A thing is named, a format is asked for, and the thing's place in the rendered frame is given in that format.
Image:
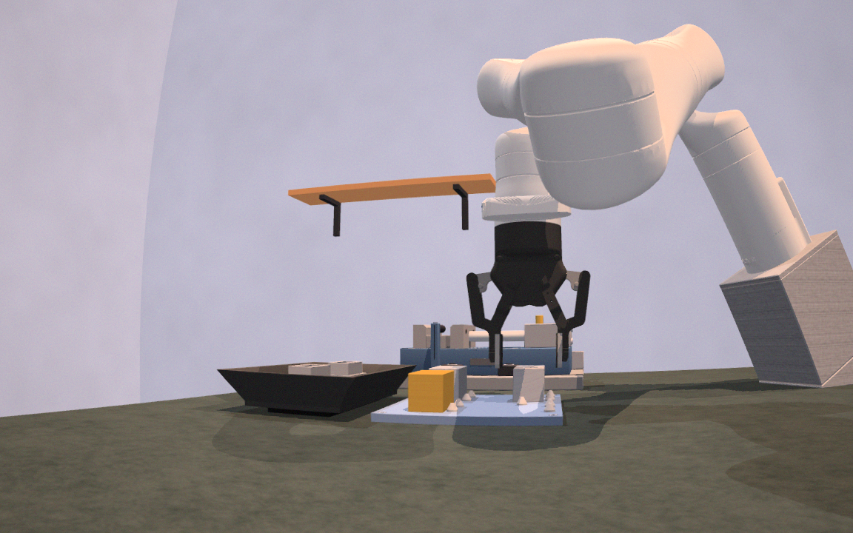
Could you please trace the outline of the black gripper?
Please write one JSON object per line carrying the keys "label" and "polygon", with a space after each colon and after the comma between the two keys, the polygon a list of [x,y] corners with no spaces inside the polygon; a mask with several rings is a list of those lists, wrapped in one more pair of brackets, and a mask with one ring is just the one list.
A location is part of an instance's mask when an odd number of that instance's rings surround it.
{"label": "black gripper", "polygon": [[[573,291],[578,291],[572,318],[565,318],[555,297],[565,279],[571,282]],[[492,320],[488,320],[484,316],[483,292],[492,281],[502,296]],[[562,362],[569,357],[569,332],[586,320],[589,283],[589,271],[565,269],[560,225],[518,221],[495,226],[493,269],[466,276],[472,324],[489,334],[489,361],[495,362],[496,369],[502,368],[501,328],[512,306],[548,306],[558,325],[556,368],[562,368]]]}

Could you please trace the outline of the orange block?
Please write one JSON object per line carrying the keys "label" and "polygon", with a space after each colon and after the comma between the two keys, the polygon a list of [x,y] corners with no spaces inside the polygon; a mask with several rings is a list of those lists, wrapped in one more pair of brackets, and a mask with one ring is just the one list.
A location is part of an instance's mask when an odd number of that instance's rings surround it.
{"label": "orange block", "polygon": [[421,370],[407,374],[407,411],[443,412],[454,403],[454,370]]}

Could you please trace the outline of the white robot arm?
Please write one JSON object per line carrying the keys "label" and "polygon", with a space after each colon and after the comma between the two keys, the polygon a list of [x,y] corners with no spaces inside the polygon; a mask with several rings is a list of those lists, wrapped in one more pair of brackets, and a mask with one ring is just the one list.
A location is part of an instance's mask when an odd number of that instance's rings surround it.
{"label": "white robot arm", "polygon": [[571,208],[625,204],[661,178],[678,135],[747,272],[795,257],[812,240],[743,113],[696,110],[724,75],[720,48],[691,24],[640,44],[586,39],[525,61],[492,58],[478,72],[478,100],[527,127],[495,141],[495,197],[481,204],[483,220],[561,226]]}

